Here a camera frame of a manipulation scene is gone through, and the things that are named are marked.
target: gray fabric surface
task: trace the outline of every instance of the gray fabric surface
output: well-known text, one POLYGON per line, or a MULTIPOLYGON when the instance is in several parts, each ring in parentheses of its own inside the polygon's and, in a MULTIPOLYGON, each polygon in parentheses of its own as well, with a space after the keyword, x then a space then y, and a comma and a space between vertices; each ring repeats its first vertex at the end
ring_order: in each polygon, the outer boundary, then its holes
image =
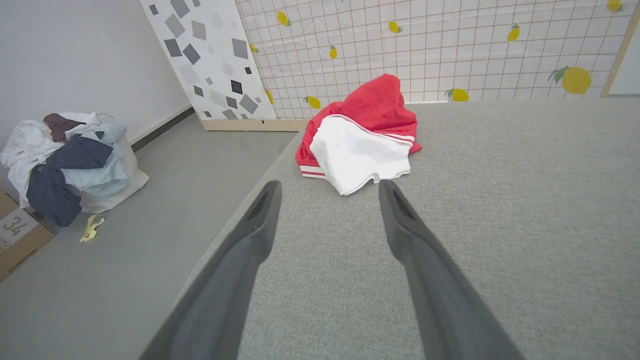
MULTIPOLYGON (((640 101, 409 105, 411 174, 396 183, 528 359, 640 354, 640 101)), ((423 359, 378 187, 347 197, 300 175, 299 134, 248 194, 282 182, 240 359, 423 359)), ((199 270, 196 268, 191 279, 199 270)))

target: gray floor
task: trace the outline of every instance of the gray floor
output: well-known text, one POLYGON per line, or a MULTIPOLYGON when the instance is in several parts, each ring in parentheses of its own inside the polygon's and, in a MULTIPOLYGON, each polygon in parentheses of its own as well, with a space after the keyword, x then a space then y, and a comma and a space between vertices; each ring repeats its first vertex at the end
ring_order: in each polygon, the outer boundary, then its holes
POLYGON ((0 283, 0 359, 134 359, 294 135, 207 132, 192 115, 138 151, 151 180, 96 239, 79 242, 82 214, 0 283))

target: yellow ribbon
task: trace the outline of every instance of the yellow ribbon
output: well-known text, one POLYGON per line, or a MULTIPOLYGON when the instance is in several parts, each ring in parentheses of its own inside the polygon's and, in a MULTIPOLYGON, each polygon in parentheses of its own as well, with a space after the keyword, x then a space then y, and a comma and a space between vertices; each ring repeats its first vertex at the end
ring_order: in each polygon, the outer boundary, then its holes
POLYGON ((95 235, 98 233, 95 228, 102 225, 102 223, 104 222, 104 217, 102 215, 92 215, 89 217, 89 220, 87 220, 86 222, 86 229, 84 230, 84 234, 82 235, 82 238, 80 239, 80 242, 84 242, 84 241, 89 241, 91 239, 93 239, 95 237, 95 235), (98 221, 95 224, 92 224, 93 221, 95 220, 95 218, 100 217, 100 221, 98 221))

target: dark red cloth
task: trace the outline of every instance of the dark red cloth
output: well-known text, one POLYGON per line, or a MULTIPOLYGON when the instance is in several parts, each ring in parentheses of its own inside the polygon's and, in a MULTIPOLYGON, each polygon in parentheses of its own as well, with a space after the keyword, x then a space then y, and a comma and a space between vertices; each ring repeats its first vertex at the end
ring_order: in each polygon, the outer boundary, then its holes
POLYGON ((58 114, 48 114, 44 117, 44 122, 51 129, 51 138, 55 142, 65 139, 65 131, 71 130, 78 125, 85 125, 84 122, 69 120, 58 114))

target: grid pattern wallpaper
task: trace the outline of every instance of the grid pattern wallpaper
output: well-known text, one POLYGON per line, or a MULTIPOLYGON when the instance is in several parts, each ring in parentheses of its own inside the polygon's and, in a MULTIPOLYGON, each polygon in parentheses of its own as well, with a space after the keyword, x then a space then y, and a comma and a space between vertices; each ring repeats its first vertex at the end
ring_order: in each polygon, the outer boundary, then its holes
POLYGON ((236 3, 278 118, 308 119, 383 73, 406 102, 599 97, 637 0, 236 3))

